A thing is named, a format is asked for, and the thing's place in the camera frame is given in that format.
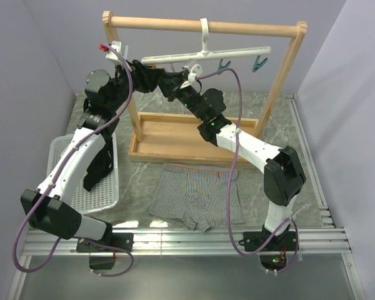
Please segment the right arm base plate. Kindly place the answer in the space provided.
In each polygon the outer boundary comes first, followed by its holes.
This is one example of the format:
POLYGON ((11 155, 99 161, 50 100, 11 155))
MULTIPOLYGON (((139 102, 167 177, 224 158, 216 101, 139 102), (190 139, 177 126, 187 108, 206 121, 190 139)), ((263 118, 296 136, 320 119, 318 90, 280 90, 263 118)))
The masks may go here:
MULTIPOLYGON (((266 239, 270 236, 265 232, 260 231, 245 231, 243 232, 243 238, 238 242, 240 246, 244 248, 246 252, 254 252, 260 248, 266 239)), ((274 236, 262 249, 267 252, 280 252, 294 251, 296 249, 296 243, 298 237, 293 231, 287 231, 282 233, 280 236, 274 236)))

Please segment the white plastic hanger bar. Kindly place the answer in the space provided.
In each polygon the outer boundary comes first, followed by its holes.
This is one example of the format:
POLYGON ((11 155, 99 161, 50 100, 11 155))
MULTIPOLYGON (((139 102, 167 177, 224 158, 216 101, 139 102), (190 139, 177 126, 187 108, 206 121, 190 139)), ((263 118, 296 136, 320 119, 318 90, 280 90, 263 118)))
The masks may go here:
POLYGON ((250 56, 261 56, 265 54, 270 54, 272 51, 270 46, 210 51, 208 49, 209 22, 206 18, 200 19, 200 22, 202 32, 202 49, 200 52, 168 54, 162 56, 148 56, 143 57, 141 59, 141 62, 145 65, 151 65, 166 63, 183 63, 189 60, 205 61, 226 58, 245 58, 250 56))

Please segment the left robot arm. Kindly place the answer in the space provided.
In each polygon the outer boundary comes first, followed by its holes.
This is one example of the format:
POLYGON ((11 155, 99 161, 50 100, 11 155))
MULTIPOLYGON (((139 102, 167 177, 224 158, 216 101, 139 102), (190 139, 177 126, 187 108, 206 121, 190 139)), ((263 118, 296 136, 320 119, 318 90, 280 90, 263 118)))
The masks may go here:
POLYGON ((107 71, 97 69, 87 76, 84 112, 71 143, 50 175, 35 190, 27 189, 21 195, 26 213, 24 225, 61 239, 90 239, 99 251, 113 246, 112 226, 73 209, 73 194, 85 172, 92 169, 92 163, 112 147, 112 135, 119 121, 116 111, 131 99, 134 91, 154 91, 165 71, 134 60, 127 67, 116 66, 116 73, 111 77, 107 71))

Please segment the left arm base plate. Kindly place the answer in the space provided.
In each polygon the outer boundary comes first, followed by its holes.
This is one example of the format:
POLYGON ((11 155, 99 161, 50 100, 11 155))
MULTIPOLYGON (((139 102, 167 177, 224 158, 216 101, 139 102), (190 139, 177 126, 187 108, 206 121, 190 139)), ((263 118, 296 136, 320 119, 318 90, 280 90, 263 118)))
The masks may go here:
POLYGON ((81 238, 77 241, 77 253, 104 253, 122 249, 128 252, 132 251, 134 242, 134 234, 126 233, 111 233, 108 237, 100 240, 92 240, 88 238, 81 238))

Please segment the grey striped boxer underwear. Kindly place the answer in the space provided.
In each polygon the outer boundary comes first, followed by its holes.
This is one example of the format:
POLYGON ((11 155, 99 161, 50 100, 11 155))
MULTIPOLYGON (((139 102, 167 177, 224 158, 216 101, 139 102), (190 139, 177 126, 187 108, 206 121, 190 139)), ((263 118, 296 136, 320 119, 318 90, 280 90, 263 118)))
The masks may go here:
POLYGON ((202 232, 225 225, 228 178, 225 168, 165 164, 149 214, 202 232))

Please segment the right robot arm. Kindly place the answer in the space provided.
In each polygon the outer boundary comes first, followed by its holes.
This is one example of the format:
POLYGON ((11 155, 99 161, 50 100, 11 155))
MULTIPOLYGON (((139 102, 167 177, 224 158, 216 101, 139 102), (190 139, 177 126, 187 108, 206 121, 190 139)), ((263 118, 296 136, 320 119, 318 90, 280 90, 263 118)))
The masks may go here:
POLYGON ((222 91, 211 88, 199 92, 187 78, 185 71, 163 72, 158 86, 168 101, 179 100, 201 121, 198 130, 205 141, 230 150, 262 172, 264 193, 269 199, 262 240, 267 248, 278 249, 289 231, 293 203, 306 182, 297 151, 291 146, 268 144, 244 132, 239 121, 223 116, 226 105, 222 91))

